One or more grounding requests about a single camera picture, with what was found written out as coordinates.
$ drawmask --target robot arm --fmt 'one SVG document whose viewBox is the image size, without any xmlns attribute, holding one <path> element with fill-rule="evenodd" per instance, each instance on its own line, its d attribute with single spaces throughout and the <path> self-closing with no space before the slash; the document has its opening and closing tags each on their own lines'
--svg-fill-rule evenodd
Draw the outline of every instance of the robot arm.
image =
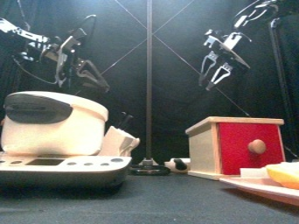
<svg viewBox="0 0 299 224">
<path fill-rule="evenodd" d="M 298 12 L 298 0 L 257 0 L 235 16 L 234 31 L 230 35 L 221 36 L 218 32 L 209 30 L 206 33 L 207 40 L 205 45 L 211 51 L 202 62 L 199 78 L 201 86 L 210 75 L 211 79 L 209 80 L 209 86 L 206 87 L 207 90 L 211 90 L 211 88 L 231 75 L 231 71 L 237 67 L 241 67 L 243 70 L 250 69 L 250 65 L 234 51 L 234 48 L 242 39 L 251 42 L 251 39 L 243 33 L 246 26 L 261 19 L 270 21 L 274 17 L 285 17 Z"/>
<path fill-rule="evenodd" d="M 52 40 L 43 35 L 34 34 L 20 27 L 11 24 L 6 19 L 0 18 L 0 38 L 4 43 L 10 42 L 11 48 L 18 48 L 15 43 L 26 40 L 28 42 L 27 48 L 31 54 L 23 52 L 23 59 L 42 62 L 43 59 L 55 61 L 55 83 L 62 87 L 67 80 L 71 80 L 68 74 L 70 70 L 76 74 L 83 86 L 97 88 L 101 92 L 107 92 L 110 86 L 101 75 L 99 70 L 90 60 L 79 58 L 80 42 L 79 39 L 87 36 L 82 29 L 74 32 L 67 40 L 58 45 Z"/>
</svg>

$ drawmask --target red drawer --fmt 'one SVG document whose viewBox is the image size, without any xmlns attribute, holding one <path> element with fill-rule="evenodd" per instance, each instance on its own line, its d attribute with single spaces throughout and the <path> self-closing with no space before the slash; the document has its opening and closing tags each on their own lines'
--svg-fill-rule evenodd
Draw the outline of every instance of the red drawer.
<svg viewBox="0 0 299 224">
<path fill-rule="evenodd" d="M 219 124 L 221 169 L 225 175 L 239 175 L 239 168 L 261 168 L 285 161 L 279 127 L 267 123 Z M 257 139 L 266 144 L 266 151 L 257 154 L 249 144 Z"/>
</svg>

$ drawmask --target rod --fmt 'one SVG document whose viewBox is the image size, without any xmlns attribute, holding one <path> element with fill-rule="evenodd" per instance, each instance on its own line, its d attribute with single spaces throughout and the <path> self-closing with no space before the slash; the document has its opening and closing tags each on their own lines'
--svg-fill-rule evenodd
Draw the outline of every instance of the rod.
<svg viewBox="0 0 299 224">
<path fill-rule="evenodd" d="M 281 18 L 275 18 L 270 23 L 270 38 L 273 42 L 274 54 L 275 54 L 275 66 L 281 84 L 281 91 L 283 96 L 285 102 L 285 112 L 286 112 L 286 127 L 289 129 L 289 135 L 291 137 L 291 145 L 293 145 L 293 152 L 297 152 L 297 147 L 299 144 L 299 139 L 295 129 L 295 114 L 293 111 L 291 106 L 291 99 L 287 93 L 287 81 L 286 81 L 286 70 L 283 65 L 283 57 L 282 57 L 282 50 L 281 50 L 281 39 L 279 39 L 279 25 L 281 25 Z"/>
<path fill-rule="evenodd" d="M 146 159 L 153 159 L 153 0 L 147 0 Z"/>
</svg>

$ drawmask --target black curtain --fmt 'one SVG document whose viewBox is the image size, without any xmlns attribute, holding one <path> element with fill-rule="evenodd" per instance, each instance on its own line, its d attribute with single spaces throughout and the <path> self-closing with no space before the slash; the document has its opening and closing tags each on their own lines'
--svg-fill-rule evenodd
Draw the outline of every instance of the black curtain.
<svg viewBox="0 0 299 224">
<path fill-rule="evenodd" d="M 209 29 L 231 32 L 233 18 L 253 1 L 249 0 L 154 0 L 154 160 L 187 158 L 187 128 L 207 116 L 246 116 L 285 118 L 286 112 L 277 75 L 277 63 L 267 23 L 247 31 L 251 43 L 238 53 L 250 64 L 247 73 L 238 71 L 219 85 L 219 90 L 199 87 L 203 46 Z M 83 94 L 110 111 L 107 127 L 118 123 L 122 111 L 135 120 L 127 130 L 142 138 L 133 152 L 134 163 L 146 156 L 146 0 L 23 0 L 24 18 L 31 32 L 62 39 L 86 16 L 98 15 L 92 38 L 84 43 L 80 57 L 91 60 L 111 86 L 107 94 Z M 23 26 L 18 1 L 0 3 L 2 14 L 11 23 Z M 92 24 L 84 31 L 92 33 Z M 285 56 L 298 115 L 298 16 L 285 21 Z M 62 91 L 24 73 L 18 72 L 10 52 L 2 46 L 2 102 L 14 91 Z M 54 77 L 51 65 L 27 65 L 35 74 Z M 285 127 L 285 143 L 289 135 Z"/>
</svg>

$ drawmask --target black table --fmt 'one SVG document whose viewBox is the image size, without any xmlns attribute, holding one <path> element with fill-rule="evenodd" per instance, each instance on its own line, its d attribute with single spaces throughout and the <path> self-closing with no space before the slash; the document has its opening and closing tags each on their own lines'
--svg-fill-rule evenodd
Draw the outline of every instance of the black table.
<svg viewBox="0 0 299 224">
<path fill-rule="evenodd" d="M 2 223 L 299 223 L 299 207 L 215 180 L 127 176 L 119 189 L 2 189 Z"/>
</svg>

